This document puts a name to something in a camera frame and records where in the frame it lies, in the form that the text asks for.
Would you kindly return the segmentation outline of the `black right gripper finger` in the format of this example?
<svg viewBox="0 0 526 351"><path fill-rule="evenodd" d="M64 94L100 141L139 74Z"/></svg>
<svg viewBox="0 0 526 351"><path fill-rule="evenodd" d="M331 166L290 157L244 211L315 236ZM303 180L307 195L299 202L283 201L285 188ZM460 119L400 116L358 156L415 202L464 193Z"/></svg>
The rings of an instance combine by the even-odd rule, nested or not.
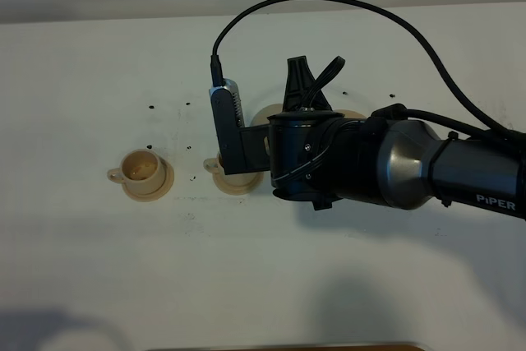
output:
<svg viewBox="0 0 526 351"><path fill-rule="evenodd" d="M310 91L316 78L312 75L305 56L287 60L288 75L282 111L298 111L303 97Z"/></svg>

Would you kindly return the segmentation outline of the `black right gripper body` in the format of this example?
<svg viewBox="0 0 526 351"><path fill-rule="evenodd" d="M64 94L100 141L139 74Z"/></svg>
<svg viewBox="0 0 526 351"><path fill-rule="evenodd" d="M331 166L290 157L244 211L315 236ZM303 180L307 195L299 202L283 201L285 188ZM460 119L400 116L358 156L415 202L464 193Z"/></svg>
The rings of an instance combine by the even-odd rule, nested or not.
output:
<svg viewBox="0 0 526 351"><path fill-rule="evenodd" d="M367 119L335 111L282 112L268 125L241 129L250 170L270 173L274 196L326 210L335 201L370 200Z"/></svg>

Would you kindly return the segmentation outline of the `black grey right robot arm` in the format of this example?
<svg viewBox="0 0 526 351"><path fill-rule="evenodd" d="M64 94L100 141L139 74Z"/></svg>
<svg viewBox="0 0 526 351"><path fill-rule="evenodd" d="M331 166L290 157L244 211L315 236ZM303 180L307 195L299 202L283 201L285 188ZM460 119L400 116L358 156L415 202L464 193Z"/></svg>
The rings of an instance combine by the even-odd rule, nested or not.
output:
<svg viewBox="0 0 526 351"><path fill-rule="evenodd" d="M313 76L304 57L290 59L292 102L245 131L251 166L270 173L276 197L315 210L343 199L414 210L436 198L524 217L523 150L401 104L348 118L322 94L343 66L335 58Z"/></svg>

